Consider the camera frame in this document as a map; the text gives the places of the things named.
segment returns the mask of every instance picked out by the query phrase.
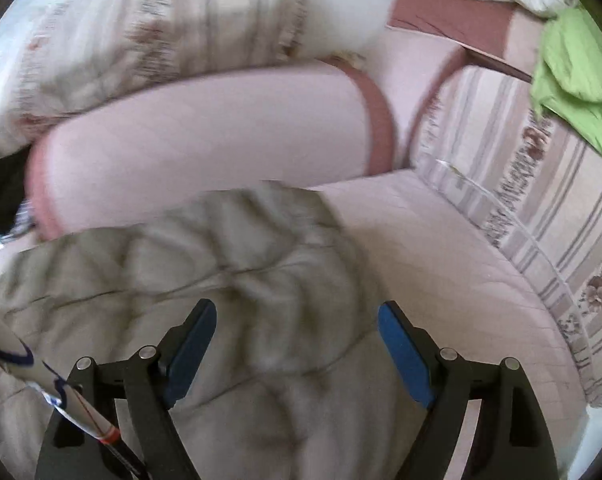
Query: green cloth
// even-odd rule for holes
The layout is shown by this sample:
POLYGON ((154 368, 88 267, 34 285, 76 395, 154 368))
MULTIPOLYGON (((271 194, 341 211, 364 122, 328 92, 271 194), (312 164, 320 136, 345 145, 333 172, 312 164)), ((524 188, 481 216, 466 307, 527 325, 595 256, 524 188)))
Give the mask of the green cloth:
POLYGON ((580 7, 543 31, 530 92, 534 111, 553 111, 602 155, 602 33, 580 7))

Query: blue gripper pad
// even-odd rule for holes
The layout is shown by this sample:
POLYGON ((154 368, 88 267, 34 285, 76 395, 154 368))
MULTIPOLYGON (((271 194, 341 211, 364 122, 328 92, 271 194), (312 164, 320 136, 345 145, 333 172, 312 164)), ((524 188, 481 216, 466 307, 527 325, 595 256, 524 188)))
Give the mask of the blue gripper pad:
POLYGON ((410 396, 425 409, 429 409, 436 396, 430 387, 428 367, 399 320, 385 303, 379 307, 378 327, 410 396))
POLYGON ((162 393, 168 409, 188 394, 215 330, 216 307, 209 301, 170 364, 168 383, 162 393))

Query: floral cushion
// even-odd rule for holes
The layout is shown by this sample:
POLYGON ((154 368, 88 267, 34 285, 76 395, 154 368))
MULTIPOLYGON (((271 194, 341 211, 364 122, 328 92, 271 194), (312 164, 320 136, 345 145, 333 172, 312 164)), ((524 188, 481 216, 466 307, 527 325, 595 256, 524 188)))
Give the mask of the floral cushion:
POLYGON ((410 161, 528 279, 602 406, 601 156, 536 118, 528 83, 466 67, 431 102, 410 161))

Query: striped pillow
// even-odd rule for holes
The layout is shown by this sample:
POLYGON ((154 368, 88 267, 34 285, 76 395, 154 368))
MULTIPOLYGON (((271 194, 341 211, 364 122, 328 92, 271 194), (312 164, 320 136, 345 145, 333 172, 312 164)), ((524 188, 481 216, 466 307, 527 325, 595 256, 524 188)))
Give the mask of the striped pillow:
POLYGON ((529 84, 466 67, 431 102, 410 160, 528 279, 602 406, 601 156, 555 116, 537 120, 529 84))
POLYGON ((303 0, 70 0, 0 70, 0 157, 68 117, 209 72, 287 60, 303 0))

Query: pink sofa cushion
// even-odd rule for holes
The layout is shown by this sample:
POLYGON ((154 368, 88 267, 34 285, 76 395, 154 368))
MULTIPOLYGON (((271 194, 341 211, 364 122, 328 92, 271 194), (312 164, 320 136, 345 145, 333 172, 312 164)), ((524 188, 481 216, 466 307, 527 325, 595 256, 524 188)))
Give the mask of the pink sofa cushion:
POLYGON ((28 196, 46 238, 132 224, 206 190, 389 171, 393 128, 381 92, 352 68, 211 75, 60 124, 34 147, 28 196))

